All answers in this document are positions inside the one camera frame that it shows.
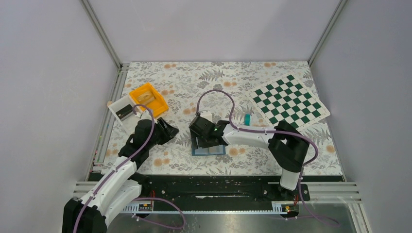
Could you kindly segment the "blue card holder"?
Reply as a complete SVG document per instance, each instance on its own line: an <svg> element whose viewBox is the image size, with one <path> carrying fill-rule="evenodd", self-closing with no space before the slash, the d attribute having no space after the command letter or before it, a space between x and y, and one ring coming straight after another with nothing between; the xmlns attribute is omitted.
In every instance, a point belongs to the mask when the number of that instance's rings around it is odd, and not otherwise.
<svg viewBox="0 0 412 233"><path fill-rule="evenodd" d="M191 139L192 156L217 156L225 155L226 149L224 145L213 146L209 148L201 148L198 145L198 138Z"/></svg>

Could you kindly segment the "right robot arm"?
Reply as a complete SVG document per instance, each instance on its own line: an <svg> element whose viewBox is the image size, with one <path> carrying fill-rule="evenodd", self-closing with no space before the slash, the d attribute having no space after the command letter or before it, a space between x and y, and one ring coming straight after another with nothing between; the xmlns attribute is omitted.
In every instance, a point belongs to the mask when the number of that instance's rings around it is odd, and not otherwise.
<svg viewBox="0 0 412 233"><path fill-rule="evenodd" d="M286 121L276 126L259 128L235 126L228 120L213 123L196 116L189 124L189 130L197 149L246 145L270 151L282 168L280 186L291 191L296 189L310 140Z"/></svg>

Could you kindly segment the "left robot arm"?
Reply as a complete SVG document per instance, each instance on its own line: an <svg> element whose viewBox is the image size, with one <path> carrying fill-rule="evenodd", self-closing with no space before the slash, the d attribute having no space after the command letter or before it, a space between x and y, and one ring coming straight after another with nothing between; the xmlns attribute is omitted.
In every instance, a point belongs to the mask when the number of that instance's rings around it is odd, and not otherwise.
<svg viewBox="0 0 412 233"><path fill-rule="evenodd" d="M81 198L66 203L62 232L105 233L124 207L140 196L143 181L131 176L149 157L150 149L169 142L178 133L179 129L163 118L139 120L111 170Z"/></svg>

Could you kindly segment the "item in orange bin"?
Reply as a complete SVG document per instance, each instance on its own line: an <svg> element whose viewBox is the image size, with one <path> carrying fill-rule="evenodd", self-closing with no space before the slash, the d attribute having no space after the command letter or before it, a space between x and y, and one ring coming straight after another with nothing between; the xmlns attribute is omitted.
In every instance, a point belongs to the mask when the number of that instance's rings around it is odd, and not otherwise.
<svg viewBox="0 0 412 233"><path fill-rule="evenodd" d="M151 91L146 91L137 97L137 101L143 105L147 105L154 100L155 97Z"/></svg>

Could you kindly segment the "orange plastic bin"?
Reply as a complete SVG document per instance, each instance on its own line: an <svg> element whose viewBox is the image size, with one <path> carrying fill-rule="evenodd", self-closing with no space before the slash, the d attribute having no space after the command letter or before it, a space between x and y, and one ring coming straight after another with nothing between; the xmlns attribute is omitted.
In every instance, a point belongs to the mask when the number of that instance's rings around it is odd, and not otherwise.
<svg viewBox="0 0 412 233"><path fill-rule="evenodd" d="M164 97L150 83L131 91L129 96L136 104L143 104L152 110L155 118L169 109Z"/></svg>

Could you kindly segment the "white plastic bin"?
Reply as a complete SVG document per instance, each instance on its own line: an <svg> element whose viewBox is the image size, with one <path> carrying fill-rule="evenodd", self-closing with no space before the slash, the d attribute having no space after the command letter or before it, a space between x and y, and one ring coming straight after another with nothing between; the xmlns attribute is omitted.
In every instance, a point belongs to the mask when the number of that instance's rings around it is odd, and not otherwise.
<svg viewBox="0 0 412 233"><path fill-rule="evenodd" d="M108 108L114 115L116 121L128 134L134 133L142 113L138 107L133 108L135 105L135 101L129 94L108 105Z"/></svg>

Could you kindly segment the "black item in white bin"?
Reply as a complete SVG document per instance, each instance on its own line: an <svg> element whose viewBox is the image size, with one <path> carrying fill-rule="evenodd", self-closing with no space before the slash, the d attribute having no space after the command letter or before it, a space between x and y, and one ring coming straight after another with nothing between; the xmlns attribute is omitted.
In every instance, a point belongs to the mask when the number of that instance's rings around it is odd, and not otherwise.
<svg viewBox="0 0 412 233"><path fill-rule="evenodd" d="M116 116L120 121L127 119L128 117L134 115L134 110L132 105L128 104L122 107L120 110L116 111Z"/></svg>

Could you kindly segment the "floral table mat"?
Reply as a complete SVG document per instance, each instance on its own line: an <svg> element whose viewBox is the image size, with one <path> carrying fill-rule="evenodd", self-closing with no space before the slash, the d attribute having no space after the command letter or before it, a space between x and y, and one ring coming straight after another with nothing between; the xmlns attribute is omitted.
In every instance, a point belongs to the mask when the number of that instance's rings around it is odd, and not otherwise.
<svg viewBox="0 0 412 233"><path fill-rule="evenodd" d="M271 153L260 148L232 145L224 155L193 156L189 124L200 102L200 110L210 111L212 120L227 119L235 105L233 121L243 124L251 116L252 126L267 122L246 96L253 87L291 74L316 93L306 62L135 62L131 63L122 94L127 95L150 83L166 100L169 109L163 118L179 129L178 135L150 151L139 168L141 174L168 175L279 175L281 167Z"/></svg>

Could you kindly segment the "green white chessboard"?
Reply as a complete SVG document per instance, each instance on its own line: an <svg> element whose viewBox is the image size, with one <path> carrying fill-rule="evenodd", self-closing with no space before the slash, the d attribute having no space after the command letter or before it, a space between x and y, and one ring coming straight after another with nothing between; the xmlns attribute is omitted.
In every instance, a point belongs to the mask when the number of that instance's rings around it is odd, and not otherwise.
<svg viewBox="0 0 412 233"><path fill-rule="evenodd" d="M330 116L330 111L304 83L288 74L246 93L269 125L286 121L297 130Z"/></svg>

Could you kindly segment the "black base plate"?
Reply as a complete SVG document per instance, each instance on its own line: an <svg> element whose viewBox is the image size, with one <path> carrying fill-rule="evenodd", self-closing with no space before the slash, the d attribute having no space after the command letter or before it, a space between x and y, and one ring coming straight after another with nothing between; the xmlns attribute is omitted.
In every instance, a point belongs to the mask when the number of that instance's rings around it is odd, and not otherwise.
<svg viewBox="0 0 412 233"><path fill-rule="evenodd" d="M141 197L154 194L188 212L273 211L273 201L293 202L298 191L279 185L280 176L142 175L131 179L142 185Z"/></svg>

